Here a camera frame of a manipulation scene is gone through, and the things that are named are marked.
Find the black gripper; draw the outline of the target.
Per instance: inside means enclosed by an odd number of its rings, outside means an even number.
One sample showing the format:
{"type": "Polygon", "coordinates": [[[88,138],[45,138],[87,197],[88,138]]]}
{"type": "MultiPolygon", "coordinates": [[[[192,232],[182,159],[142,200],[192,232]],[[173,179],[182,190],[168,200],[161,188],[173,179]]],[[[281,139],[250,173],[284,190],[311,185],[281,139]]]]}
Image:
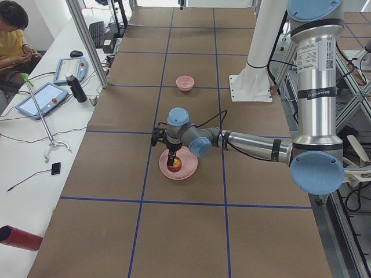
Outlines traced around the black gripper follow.
{"type": "Polygon", "coordinates": [[[171,143],[171,142],[168,141],[168,142],[166,142],[166,147],[169,150],[166,165],[167,166],[173,166],[174,161],[176,159],[176,152],[181,149],[182,142],[174,144],[174,143],[171,143]]]}

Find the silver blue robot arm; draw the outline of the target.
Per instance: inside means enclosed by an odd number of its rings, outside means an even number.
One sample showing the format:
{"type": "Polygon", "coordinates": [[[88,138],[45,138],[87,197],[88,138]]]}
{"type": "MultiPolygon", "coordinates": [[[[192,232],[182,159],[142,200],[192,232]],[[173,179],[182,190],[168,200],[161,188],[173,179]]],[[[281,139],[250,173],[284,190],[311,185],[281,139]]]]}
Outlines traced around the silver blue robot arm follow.
{"type": "Polygon", "coordinates": [[[336,39],[343,30],[342,1],[263,1],[245,68],[231,75],[233,101],[270,100],[268,68],[285,21],[296,45],[299,133],[291,141],[264,138],[217,127],[199,129],[188,112],[173,108],[163,139],[172,164],[186,146],[200,157],[212,147],[286,163],[294,183],[312,195],[336,191],[344,179],[343,142],[336,134],[336,39]]]}

